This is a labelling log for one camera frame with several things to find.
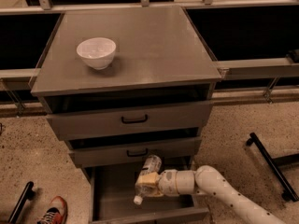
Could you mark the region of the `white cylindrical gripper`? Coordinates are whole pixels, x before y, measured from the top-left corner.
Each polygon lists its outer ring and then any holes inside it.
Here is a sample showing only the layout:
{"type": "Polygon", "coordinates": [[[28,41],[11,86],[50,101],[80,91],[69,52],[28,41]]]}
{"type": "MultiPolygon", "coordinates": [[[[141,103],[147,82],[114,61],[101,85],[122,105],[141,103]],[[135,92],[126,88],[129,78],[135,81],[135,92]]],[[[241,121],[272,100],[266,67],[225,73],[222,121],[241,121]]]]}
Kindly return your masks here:
{"type": "Polygon", "coordinates": [[[160,177],[156,172],[141,175],[136,180],[136,184],[138,186],[155,186],[158,180],[157,187],[159,191],[149,193],[147,197],[158,198],[163,197],[164,195],[169,197],[178,196],[176,184],[177,173],[177,170],[172,169],[161,172],[160,177]]]}

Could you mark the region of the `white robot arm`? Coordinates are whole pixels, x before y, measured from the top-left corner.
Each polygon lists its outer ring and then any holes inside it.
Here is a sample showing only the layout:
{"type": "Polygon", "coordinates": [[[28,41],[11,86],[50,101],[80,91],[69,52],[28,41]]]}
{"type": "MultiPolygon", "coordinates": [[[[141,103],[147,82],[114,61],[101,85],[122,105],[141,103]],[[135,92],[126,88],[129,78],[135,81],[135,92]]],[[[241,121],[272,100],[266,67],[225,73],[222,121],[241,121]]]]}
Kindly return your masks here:
{"type": "Polygon", "coordinates": [[[137,205],[142,204],[145,197],[210,195],[225,203],[247,224],[286,224],[235,190],[219,171],[208,165],[196,171],[173,169],[139,175],[135,188],[137,205]]]}

